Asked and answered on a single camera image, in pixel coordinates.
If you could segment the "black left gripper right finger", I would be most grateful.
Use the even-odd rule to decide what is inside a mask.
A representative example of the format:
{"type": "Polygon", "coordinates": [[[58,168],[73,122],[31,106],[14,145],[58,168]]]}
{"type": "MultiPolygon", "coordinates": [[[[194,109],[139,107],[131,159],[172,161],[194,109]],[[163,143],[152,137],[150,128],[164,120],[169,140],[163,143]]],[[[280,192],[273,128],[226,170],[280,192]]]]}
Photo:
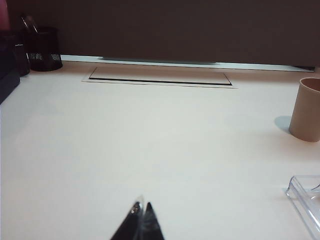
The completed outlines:
{"type": "Polygon", "coordinates": [[[142,224],[140,227],[141,240],[164,240],[161,226],[158,222],[156,213],[150,202],[146,205],[146,210],[143,215],[142,224]]]}

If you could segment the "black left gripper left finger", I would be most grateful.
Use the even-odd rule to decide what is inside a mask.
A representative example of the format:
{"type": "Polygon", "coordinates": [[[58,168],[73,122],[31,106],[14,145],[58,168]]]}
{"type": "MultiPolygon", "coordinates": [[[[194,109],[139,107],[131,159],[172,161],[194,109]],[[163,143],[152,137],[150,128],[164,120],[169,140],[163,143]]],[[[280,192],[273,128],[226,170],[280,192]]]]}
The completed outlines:
{"type": "Polygon", "coordinates": [[[139,238],[144,216],[144,203],[142,195],[134,200],[126,217],[110,238],[111,240],[137,240],[139,238]]]}

